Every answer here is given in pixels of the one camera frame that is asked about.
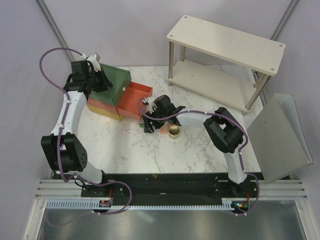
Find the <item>green top drawer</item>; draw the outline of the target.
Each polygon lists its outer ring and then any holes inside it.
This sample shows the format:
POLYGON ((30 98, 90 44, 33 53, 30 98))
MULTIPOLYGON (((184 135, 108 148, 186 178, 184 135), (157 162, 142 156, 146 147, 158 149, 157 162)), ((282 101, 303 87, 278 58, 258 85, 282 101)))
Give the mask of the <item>green top drawer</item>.
POLYGON ((129 87, 132 81, 131 73, 128 70, 123 70, 121 73, 116 75, 116 94, 113 98, 114 106, 117 107, 121 101, 121 98, 124 96, 126 89, 129 87))

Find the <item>yellow bottom drawer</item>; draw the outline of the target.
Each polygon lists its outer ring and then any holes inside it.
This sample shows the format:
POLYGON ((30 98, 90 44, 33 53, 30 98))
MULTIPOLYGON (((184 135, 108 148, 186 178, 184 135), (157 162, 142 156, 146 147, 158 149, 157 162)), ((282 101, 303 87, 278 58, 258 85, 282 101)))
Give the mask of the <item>yellow bottom drawer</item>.
POLYGON ((119 117, 119 121, 121 121, 121 122, 125 119, 125 116, 123 116, 121 114, 119 114, 118 117, 119 117))

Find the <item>orange drawer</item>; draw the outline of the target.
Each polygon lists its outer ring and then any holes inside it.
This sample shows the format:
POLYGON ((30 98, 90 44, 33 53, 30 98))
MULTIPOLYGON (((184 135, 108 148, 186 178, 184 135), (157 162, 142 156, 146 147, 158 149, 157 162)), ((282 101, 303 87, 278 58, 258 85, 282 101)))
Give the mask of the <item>orange drawer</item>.
POLYGON ((139 121, 141 113, 138 108, 138 101, 142 98, 151 97, 152 94, 152 87, 132 81, 116 107, 117 112, 122 116, 139 121))

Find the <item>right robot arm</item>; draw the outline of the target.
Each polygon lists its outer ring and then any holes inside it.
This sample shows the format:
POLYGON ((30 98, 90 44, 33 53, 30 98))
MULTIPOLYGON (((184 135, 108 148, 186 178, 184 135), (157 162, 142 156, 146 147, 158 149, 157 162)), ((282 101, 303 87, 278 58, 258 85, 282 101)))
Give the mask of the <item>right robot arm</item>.
POLYGON ((192 126, 205 129, 216 149, 223 153, 228 170, 229 191, 235 197, 242 196, 250 184, 242 159, 242 149, 249 142, 244 128, 224 107, 213 112, 176 107, 167 95, 158 98, 141 98, 137 103, 144 132, 153 133, 165 124, 192 126))

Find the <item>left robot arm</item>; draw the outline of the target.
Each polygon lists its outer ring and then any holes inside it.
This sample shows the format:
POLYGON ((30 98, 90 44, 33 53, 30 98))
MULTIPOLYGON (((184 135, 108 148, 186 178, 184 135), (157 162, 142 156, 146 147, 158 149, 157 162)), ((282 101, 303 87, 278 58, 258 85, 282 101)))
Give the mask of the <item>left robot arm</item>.
POLYGON ((41 147, 52 171, 60 174, 64 182, 77 178, 92 185, 99 197, 110 191, 104 179, 104 171, 88 161, 88 154, 77 137, 80 118, 92 92, 104 92, 113 87, 100 66, 100 56, 81 54, 80 60, 71 62, 71 74, 67 77, 63 92, 63 105, 57 123, 51 133, 41 138, 41 147))

